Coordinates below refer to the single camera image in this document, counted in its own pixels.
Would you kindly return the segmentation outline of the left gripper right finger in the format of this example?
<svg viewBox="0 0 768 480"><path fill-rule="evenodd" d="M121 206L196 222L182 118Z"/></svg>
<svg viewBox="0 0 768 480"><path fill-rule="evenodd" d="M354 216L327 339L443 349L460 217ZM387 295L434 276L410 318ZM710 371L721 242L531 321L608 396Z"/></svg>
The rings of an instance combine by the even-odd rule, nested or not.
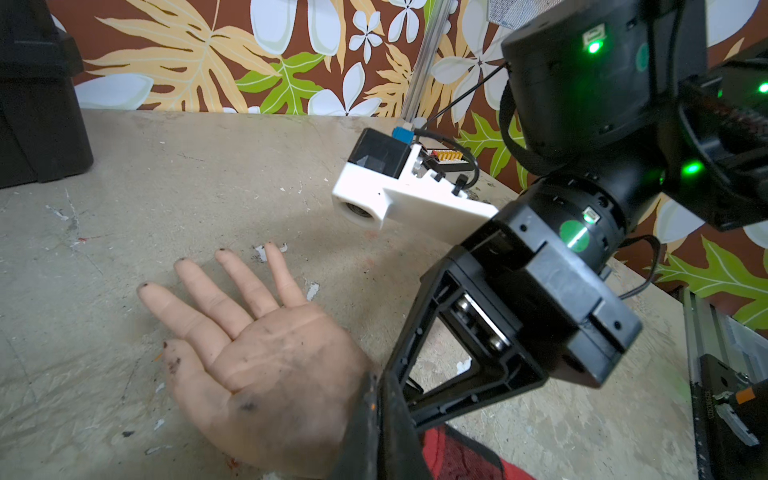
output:
<svg viewBox="0 0 768 480"><path fill-rule="evenodd" d="M402 388L392 374L383 375L379 385L377 478L433 479L424 460Z"/></svg>

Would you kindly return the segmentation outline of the red plaid sleeve forearm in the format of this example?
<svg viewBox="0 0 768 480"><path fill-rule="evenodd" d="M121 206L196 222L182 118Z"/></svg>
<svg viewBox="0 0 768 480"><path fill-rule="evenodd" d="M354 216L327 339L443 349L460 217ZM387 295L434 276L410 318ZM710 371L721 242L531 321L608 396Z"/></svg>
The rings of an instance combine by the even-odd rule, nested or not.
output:
<svg viewBox="0 0 768 480"><path fill-rule="evenodd" d="M534 480L518 466L449 425L420 435L422 455L435 480Z"/></svg>

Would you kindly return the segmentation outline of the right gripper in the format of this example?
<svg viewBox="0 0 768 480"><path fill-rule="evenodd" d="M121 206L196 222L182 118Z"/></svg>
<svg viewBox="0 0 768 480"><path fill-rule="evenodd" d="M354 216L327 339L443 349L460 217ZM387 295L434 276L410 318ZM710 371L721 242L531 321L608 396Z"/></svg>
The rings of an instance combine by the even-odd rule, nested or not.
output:
<svg viewBox="0 0 768 480"><path fill-rule="evenodd" d="M408 424L424 431L550 378L602 386L642 329L606 283L630 215L592 182L544 179L438 261L385 368L402 387ZM436 322L471 365L423 391L407 380Z"/></svg>

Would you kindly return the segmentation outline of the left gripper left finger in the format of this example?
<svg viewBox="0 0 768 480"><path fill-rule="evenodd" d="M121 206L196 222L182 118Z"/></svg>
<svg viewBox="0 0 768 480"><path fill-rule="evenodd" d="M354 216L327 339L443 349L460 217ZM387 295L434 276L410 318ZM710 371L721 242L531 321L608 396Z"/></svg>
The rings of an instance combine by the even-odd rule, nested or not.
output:
<svg viewBox="0 0 768 480"><path fill-rule="evenodd" d="M368 372L362 380L337 462L329 479L376 479L378 477L378 381Z"/></svg>

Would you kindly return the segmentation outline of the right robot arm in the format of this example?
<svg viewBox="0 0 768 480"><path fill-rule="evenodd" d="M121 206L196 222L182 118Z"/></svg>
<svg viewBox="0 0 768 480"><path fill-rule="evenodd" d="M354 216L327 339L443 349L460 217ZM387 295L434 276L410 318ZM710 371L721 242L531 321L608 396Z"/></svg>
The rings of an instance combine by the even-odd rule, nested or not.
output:
<svg viewBox="0 0 768 480"><path fill-rule="evenodd" d="M499 122L535 181L502 208L403 171L389 216L450 245L385 368L424 431L550 378L597 388L639 336L608 259L667 195L726 231L767 217L767 121L707 71L701 1L566 1L502 44Z"/></svg>

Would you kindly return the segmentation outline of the mannequin hand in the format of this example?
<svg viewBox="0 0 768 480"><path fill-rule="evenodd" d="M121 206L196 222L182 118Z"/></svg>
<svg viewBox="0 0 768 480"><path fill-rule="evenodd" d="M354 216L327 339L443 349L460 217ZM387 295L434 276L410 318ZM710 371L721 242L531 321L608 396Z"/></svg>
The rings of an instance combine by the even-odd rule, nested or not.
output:
<svg viewBox="0 0 768 480"><path fill-rule="evenodd" d="M273 288L233 251L215 255L240 301L187 258L174 268L189 301L152 282L137 294L173 334L163 347L167 383L202 435L256 468L321 479L336 462L373 363L306 298L281 250L270 243L264 250Z"/></svg>

